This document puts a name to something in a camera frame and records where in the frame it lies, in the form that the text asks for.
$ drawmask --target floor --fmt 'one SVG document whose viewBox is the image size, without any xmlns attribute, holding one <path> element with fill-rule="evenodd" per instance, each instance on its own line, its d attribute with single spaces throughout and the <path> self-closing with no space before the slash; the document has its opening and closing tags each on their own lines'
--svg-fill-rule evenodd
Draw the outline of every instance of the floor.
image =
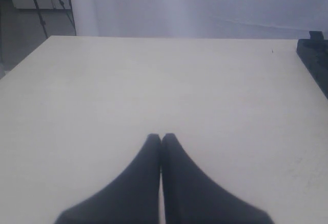
<svg viewBox="0 0 328 224">
<path fill-rule="evenodd" d="M 0 3 L 3 68 L 8 72 L 46 38 L 36 11 L 19 11 L 14 8 L 11 0 L 0 0 Z M 74 28 L 64 11 L 43 11 L 42 16 L 46 21 L 49 36 L 75 35 Z"/>
</svg>

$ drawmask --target white table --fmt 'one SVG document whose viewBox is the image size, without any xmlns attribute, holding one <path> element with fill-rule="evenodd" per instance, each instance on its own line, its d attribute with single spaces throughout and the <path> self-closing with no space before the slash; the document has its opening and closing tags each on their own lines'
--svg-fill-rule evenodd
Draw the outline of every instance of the white table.
<svg viewBox="0 0 328 224">
<path fill-rule="evenodd" d="M 51 37 L 0 81 L 0 223 L 53 223 L 151 132 L 275 223 L 328 223 L 328 101 L 296 43 Z"/>
</svg>

